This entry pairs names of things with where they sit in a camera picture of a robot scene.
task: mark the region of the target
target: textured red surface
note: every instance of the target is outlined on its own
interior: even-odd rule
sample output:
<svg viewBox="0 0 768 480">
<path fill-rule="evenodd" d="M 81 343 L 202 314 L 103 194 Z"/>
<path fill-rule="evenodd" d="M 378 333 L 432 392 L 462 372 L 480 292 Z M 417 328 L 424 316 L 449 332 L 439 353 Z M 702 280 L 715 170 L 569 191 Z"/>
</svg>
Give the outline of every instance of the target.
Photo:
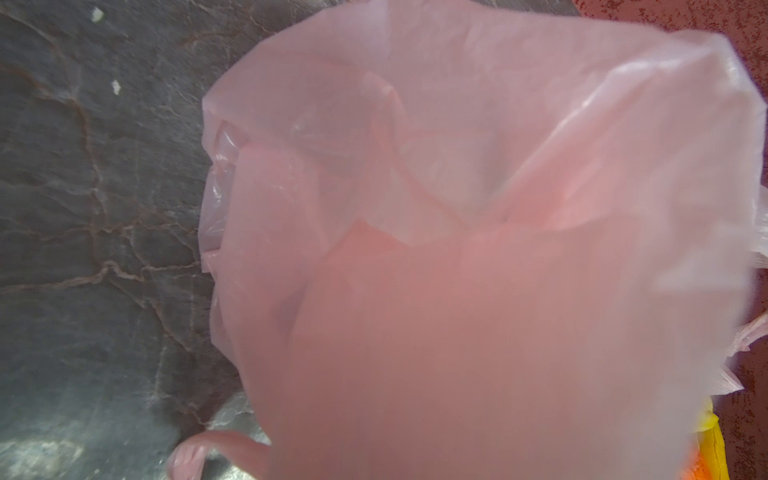
<svg viewBox="0 0 768 480">
<path fill-rule="evenodd" d="M 768 97 L 768 0 L 574 0 L 574 3 L 581 14 L 588 17 L 644 22 L 667 30 L 697 28 L 724 33 L 749 68 L 763 97 Z M 764 184 L 768 180 L 766 174 L 763 167 Z M 756 316 L 766 308 L 768 270 L 758 270 L 751 315 Z M 733 371 L 746 389 L 716 399 L 731 480 L 768 480 L 768 340 L 757 342 L 751 352 L 739 353 Z"/>
</svg>

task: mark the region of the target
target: cracked stone surface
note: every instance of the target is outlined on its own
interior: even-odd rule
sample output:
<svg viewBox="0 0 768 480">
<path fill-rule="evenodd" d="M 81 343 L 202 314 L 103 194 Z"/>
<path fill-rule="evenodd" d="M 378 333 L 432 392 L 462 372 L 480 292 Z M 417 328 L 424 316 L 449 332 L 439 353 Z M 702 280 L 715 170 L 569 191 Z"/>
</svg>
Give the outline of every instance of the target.
<svg viewBox="0 0 768 480">
<path fill-rule="evenodd" d="M 262 435 L 208 334 L 200 99 L 341 1 L 0 1 L 0 478 L 157 480 L 205 428 Z"/>
</svg>

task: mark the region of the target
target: pink plastic bag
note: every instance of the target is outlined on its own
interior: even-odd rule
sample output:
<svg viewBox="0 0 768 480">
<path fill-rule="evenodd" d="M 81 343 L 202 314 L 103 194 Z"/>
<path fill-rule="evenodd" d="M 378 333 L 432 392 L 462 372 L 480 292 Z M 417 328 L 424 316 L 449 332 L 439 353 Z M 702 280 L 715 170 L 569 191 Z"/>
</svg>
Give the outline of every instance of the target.
<svg viewBox="0 0 768 480">
<path fill-rule="evenodd" d="M 359 0 L 204 99 L 214 343 L 259 480 L 674 478 L 750 290 L 765 105 L 727 40 Z"/>
</svg>

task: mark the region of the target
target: yellow plastic bag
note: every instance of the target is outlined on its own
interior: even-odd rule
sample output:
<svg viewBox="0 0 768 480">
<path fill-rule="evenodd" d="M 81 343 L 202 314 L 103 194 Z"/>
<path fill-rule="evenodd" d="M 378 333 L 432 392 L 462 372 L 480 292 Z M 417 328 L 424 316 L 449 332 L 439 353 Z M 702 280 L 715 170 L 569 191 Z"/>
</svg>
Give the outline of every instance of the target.
<svg viewBox="0 0 768 480">
<path fill-rule="evenodd" d="M 712 400 L 707 399 L 707 409 L 698 429 L 699 452 L 709 467 L 712 480 L 729 480 L 728 465 L 725 462 L 725 441 L 717 420 L 717 415 L 713 412 Z"/>
</svg>

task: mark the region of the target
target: pink plastic bag handle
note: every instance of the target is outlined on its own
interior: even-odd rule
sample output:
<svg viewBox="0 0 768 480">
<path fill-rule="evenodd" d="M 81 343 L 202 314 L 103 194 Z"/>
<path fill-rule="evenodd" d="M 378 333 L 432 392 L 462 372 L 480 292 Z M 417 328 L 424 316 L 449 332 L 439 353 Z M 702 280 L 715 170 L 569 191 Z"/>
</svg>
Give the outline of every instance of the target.
<svg viewBox="0 0 768 480">
<path fill-rule="evenodd" d="M 168 459 L 168 478 L 200 480 L 203 464 L 212 449 L 218 450 L 227 460 L 256 480 L 266 480 L 270 447 L 231 430 L 209 430 L 184 440 Z"/>
</svg>

